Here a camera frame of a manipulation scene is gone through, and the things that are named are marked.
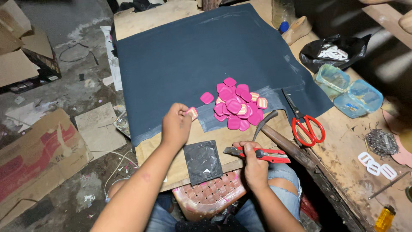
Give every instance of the cardboard box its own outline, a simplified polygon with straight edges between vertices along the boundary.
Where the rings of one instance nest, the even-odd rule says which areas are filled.
[[[0,6],[0,24],[16,38],[31,30],[30,20],[14,0],[8,0]]]
[[[19,38],[29,31],[30,21],[14,0],[0,3],[0,55],[19,49],[23,45]]]
[[[25,92],[61,78],[56,54],[47,34],[33,29],[20,50],[0,56],[0,92]]]
[[[0,218],[9,212],[0,228],[35,204],[21,199],[39,201],[92,158],[63,109],[37,121],[32,130],[0,150]]]

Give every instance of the hammer head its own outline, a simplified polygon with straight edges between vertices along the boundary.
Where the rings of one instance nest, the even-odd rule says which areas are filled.
[[[253,136],[253,140],[252,140],[253,142],[255,141],[256,136],[258,135],[260,129],[261,129],[269,120],[271,120],[272,118],[274,118],[274,117],[276,117],[276,116],[278,116],[278,115],[279,115],[279,113],[278,113],[276,110],[273,110],[273,111],[270,112],[268,115],[266,115],[266,117],[265,117],[262,121],[259,122],[259,124],[258,124],[257,127],[256,127],[255,134],[254,134],[254,136]]]

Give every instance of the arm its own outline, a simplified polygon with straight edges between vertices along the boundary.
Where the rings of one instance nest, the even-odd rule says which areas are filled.
[[[255,195],[266,224],[270,231],[304,232],[298,220],[283,205],[276,194],[270,189],[267,175],[269,163],[256,159],[254,147],[262,148],[256,142],[236,142],[235,147],[243,147],[246,155],[245,178],[248,186]]]
[[[94,223],[94,231],[143,231],[167,170],[189,138],[191,114],[175,103],[162,122],[162,141],[144,164],[122,186]]]

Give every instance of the hand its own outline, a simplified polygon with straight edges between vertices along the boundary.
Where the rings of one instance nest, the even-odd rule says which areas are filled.
[[[257,142],[245,141],[235,142],[234,147],[243,147],[246,155],[245,178],[249,188],[253,192],[269,187],[267,182],[267,173],[269,163],[256,158],[256,153],[253,148],[262,148]]]
[[[192,114],[183,116],[189,108],[182,103],[174,103],[162,121],[162,141],[165,145],[179,151],[189,139]]]

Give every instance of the scissors blade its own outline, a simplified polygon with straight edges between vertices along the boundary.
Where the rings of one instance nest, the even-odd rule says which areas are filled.
[[[300,110],[296,107],[296,105],[293,103],[292,99],[289,97],[289,95],[282,89],[283,95],[285,95],[286,100],[288,101],[290,107],[292,108],[293,112],[295,113],[296,119],[300,119],[304,117],[304,114],[300,112]]]

